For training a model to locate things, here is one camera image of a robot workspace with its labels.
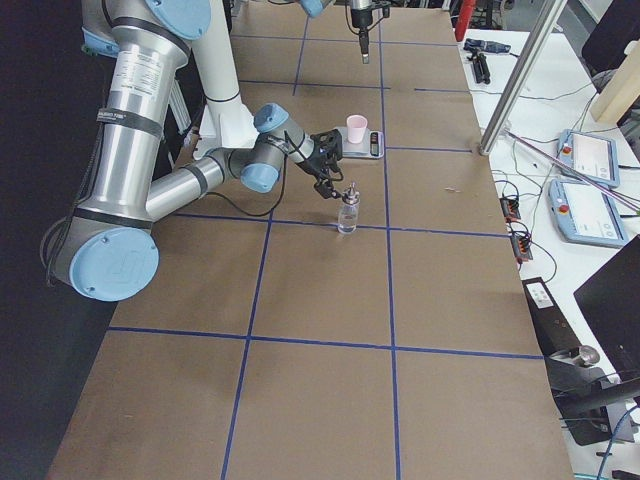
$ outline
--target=bottle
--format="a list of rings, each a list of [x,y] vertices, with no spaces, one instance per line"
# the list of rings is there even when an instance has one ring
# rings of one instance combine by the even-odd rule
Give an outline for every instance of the bottle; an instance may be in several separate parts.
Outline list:
[[[356,190],[355,182],[351,182],[342,194],[342,205],[338,212],[338,231],[353,233],[358,225],[358,209],[360,208],[360,192]]]

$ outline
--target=table surface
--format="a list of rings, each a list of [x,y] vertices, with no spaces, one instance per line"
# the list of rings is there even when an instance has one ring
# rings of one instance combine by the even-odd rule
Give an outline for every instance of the table surface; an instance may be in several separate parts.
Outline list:
[[[385,133],[341,162],[357,231],[293,165],[267,218],[208,197],[159,222],[51,478],[572,478],[448,14],[393,9],[370,65],[344,23],[250,3],[232,44],[252,111]]]
[[[511,45],[511,52],[519,54],[526,42],[526,32],[500,32],[487,30],[469,30],[465,38],[493,40]],[[460,55],[464,64],[465,75],[469,89],[473,95],[473,103],[480,126],[486,126],[498,102],[498,95],[487,92],[502,92],[517,61],[510,55],[487,54],[487,61],[491,72],[489,85],[476,84],[473,78],[468,52],[460,47]],[[554,100],[536,99],[555,97],[576,92]],[[511,131],[519,136],[536,140],[551,140],[571,128],[584,112],[585,106],[596,94],[595,87],[580,60],[576,57],[565,36],[554,33],[542,50],[531,75],[529,76],[521,96],[509,117]],[[615,125],[601,124],[594,121],[590,113],[586,115],[583,131],[598,132],[597,135],[616,141],[620,165],[640,166],[631,148]],[[557,142],[532,142],[549,154],[557,151]],[[542,185],[550,168],[550,163],[540,155],[529,151],[526,147],[516,146],[515,159],[513,141],[501,138],[490,154],[491,167],[496,180],[508,179],[517,185],[520,193],[539,192],[539,187],[520,173],[532,178]],[[621,170],[621,185],[616,190],[640,197],[640,171]],[[559,178],[557,169],[552,171],[550,178]],[[502,193],[503,184],[497,184],[497,190]],[[535,241],[542,245],[554,256],[558,263],[555,278],[547,284],[556,299],[569,324],[583,344],[597,348],[602,356],[598,364],[605,373],[613,373],[615,369],[603,354],[584,316],[582,315],[573,292],[606,263],[618,250],[606,247],[586,246],[567,243],[557,231],[550,214],[548,197],[545,193],[535,209],[536,197],[529,196],[521,199],[520,210],[523,223],[531,227],[535,212]],[[617,205],[621,214],[632,213],[626,207]],[[640,219],[624,219],[624,226],[629,238],[640,233]],[[533,247],[534,261],[524,263],[520,271],[522,279],[542,277],[549,278],[553,272],[553,263],[548,256]],[[636,421],[640,418],[634,414]],[[567,446],[574,471],[593,473],[597,471],[600,457],[595,452],[603,451],[606,444],[580,447],[573,442],[569,434],[566,435]],[[640,445],[616,445],[615,455],[608,463],[608,470],[619,468],[632,472],[640,471]]]

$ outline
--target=white label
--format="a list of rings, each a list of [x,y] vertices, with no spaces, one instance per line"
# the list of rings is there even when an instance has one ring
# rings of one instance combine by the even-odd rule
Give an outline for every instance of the white label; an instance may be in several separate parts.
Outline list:
[[[573,168],[585,175],[611,180],[609,142],[577,133],[572,138]]]
[[[619,238],[608,204],[599,190],[581,183],[565,183],[563,187],[578,235]]]
[[[111,90],[157,99],[162,62],[135,52],[120,52],[113,73]]]
[[[529,290],[529,294],[531,298],[533,298],[533,301],[536,302],[538,308],[553,307],[553,301],[540,282],[528,283],[527,290]]]

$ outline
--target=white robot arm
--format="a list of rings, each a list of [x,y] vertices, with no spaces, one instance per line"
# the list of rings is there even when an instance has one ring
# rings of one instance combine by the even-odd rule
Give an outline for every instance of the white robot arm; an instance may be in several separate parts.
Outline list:
[[[287,158],[316,178],[324,198],[340,196],[331,173],[340,173],[340,133],[308,135],[275,104],[253,117],[242,104],[224,19],[221,0],[83,0],[86,47],[117,60],[98,113],[86,194],[43,239],[48,280],[98,300],[135,295],[158,266],[149,234],[154,222],[228,179],[268,192]],[[216,143],[152,182],[171,86],[191,49]]]

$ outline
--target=white table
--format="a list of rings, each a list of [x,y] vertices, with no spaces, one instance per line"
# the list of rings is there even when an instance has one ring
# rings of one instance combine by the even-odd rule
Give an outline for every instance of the white table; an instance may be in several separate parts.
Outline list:
[[[467,38],[493,40],[511,45],[511,52],[519,54],[526,42],[526,32],[505,32],[488,30],[469,30]],[[473,95],[473,103],[481,128],[486,127],[500,98],[487,92],[502,92],[505,84],[516,64],[517,58],[511,55],[487,54],[487,62],[491,73],[489,85],[476,84],[471,63],[467,60],[469,52],[462,50],[460,55],[464,64],[467,82]],[[542,51],[525,88],[522,96],[554,98],[570,92],[575,92],[580,87],[586,86],[576,93],[556,100],[540,100],[520,98],[512,111],[509,122],[511,131],[523,137],[536,140],[551,140],[559,134],[572,128],[581,117],[585,106],[596,94],[595,88],[590,85],[590,77],[575,56],[569,42],[562,34],[552,34]],[[600,124],[593,120],[589,113],[586,114],[583,131],[607,130],[599,132],[608,138],[616,140],[618,159],[620,165],[638,166],[638,160],[624,140],[615,125]],[[555,155],[557,142],[535,143],[547,153]],[[508,179],[513,182],[523,193],[539,193],[539,188],[518,172],[527,175],[538,184],[543,184],[551,167],[550,162],[540,155],[531,152],[526,147],[516,145],[514,161],[513,141],[500,138],[489,157],[491,167],[494,169],[496,180]],[[559,177],[557,169],[551,172],[549,178]],[[497,183],[498,193],[502,193],[505,184]],[[622,170],[621,186],[618,189],[623,193],[640,196],[640,171]],[[507,186],[506,194],[513,193],[513,189]],[[537,198],[523,196],[520,199],[520,212],[522,221],[529,228],[534,224],[534,211]],[[621,214],[631,213],[625,207],[618,205]],[[640,219],[625,219],[624,226],[630,238],[640,233]],[[553,294],[560,309],[566,316],[581,343],[594,346],[602,356],[598,364],[605,373],[615,371],[609,360],[602,352],[602,348],[588,327],[576,301],[573,292],[582,285],[596,270],[606,263],[618,250],[605,247],[595,247],[567,243],[555,228],[551,218],[546,188],[540,199],[535,213],[534,241],[547,249],[558,264],[558,271],[553,280],[547,286]],[[553,262],[540,249],[533,247],[533,261],[522,265],[520,276],[522,279],[542,277],[547,279],[553,272]],[[640,421],[640,415],[635,412],[634,419]],[[575,472],[595,474],[600,464],[600,457],[595,452],[604,451],[606,443],[578,446],[571,435],[566,432],[565,439],[572,466]],[[636,434],[636,442],[640,442],[640,435]],[[609,458],[606,475],[610,475],[612,469],[628,470],[634,473],[640,472],[640,444],[616,444],[613,456]]]

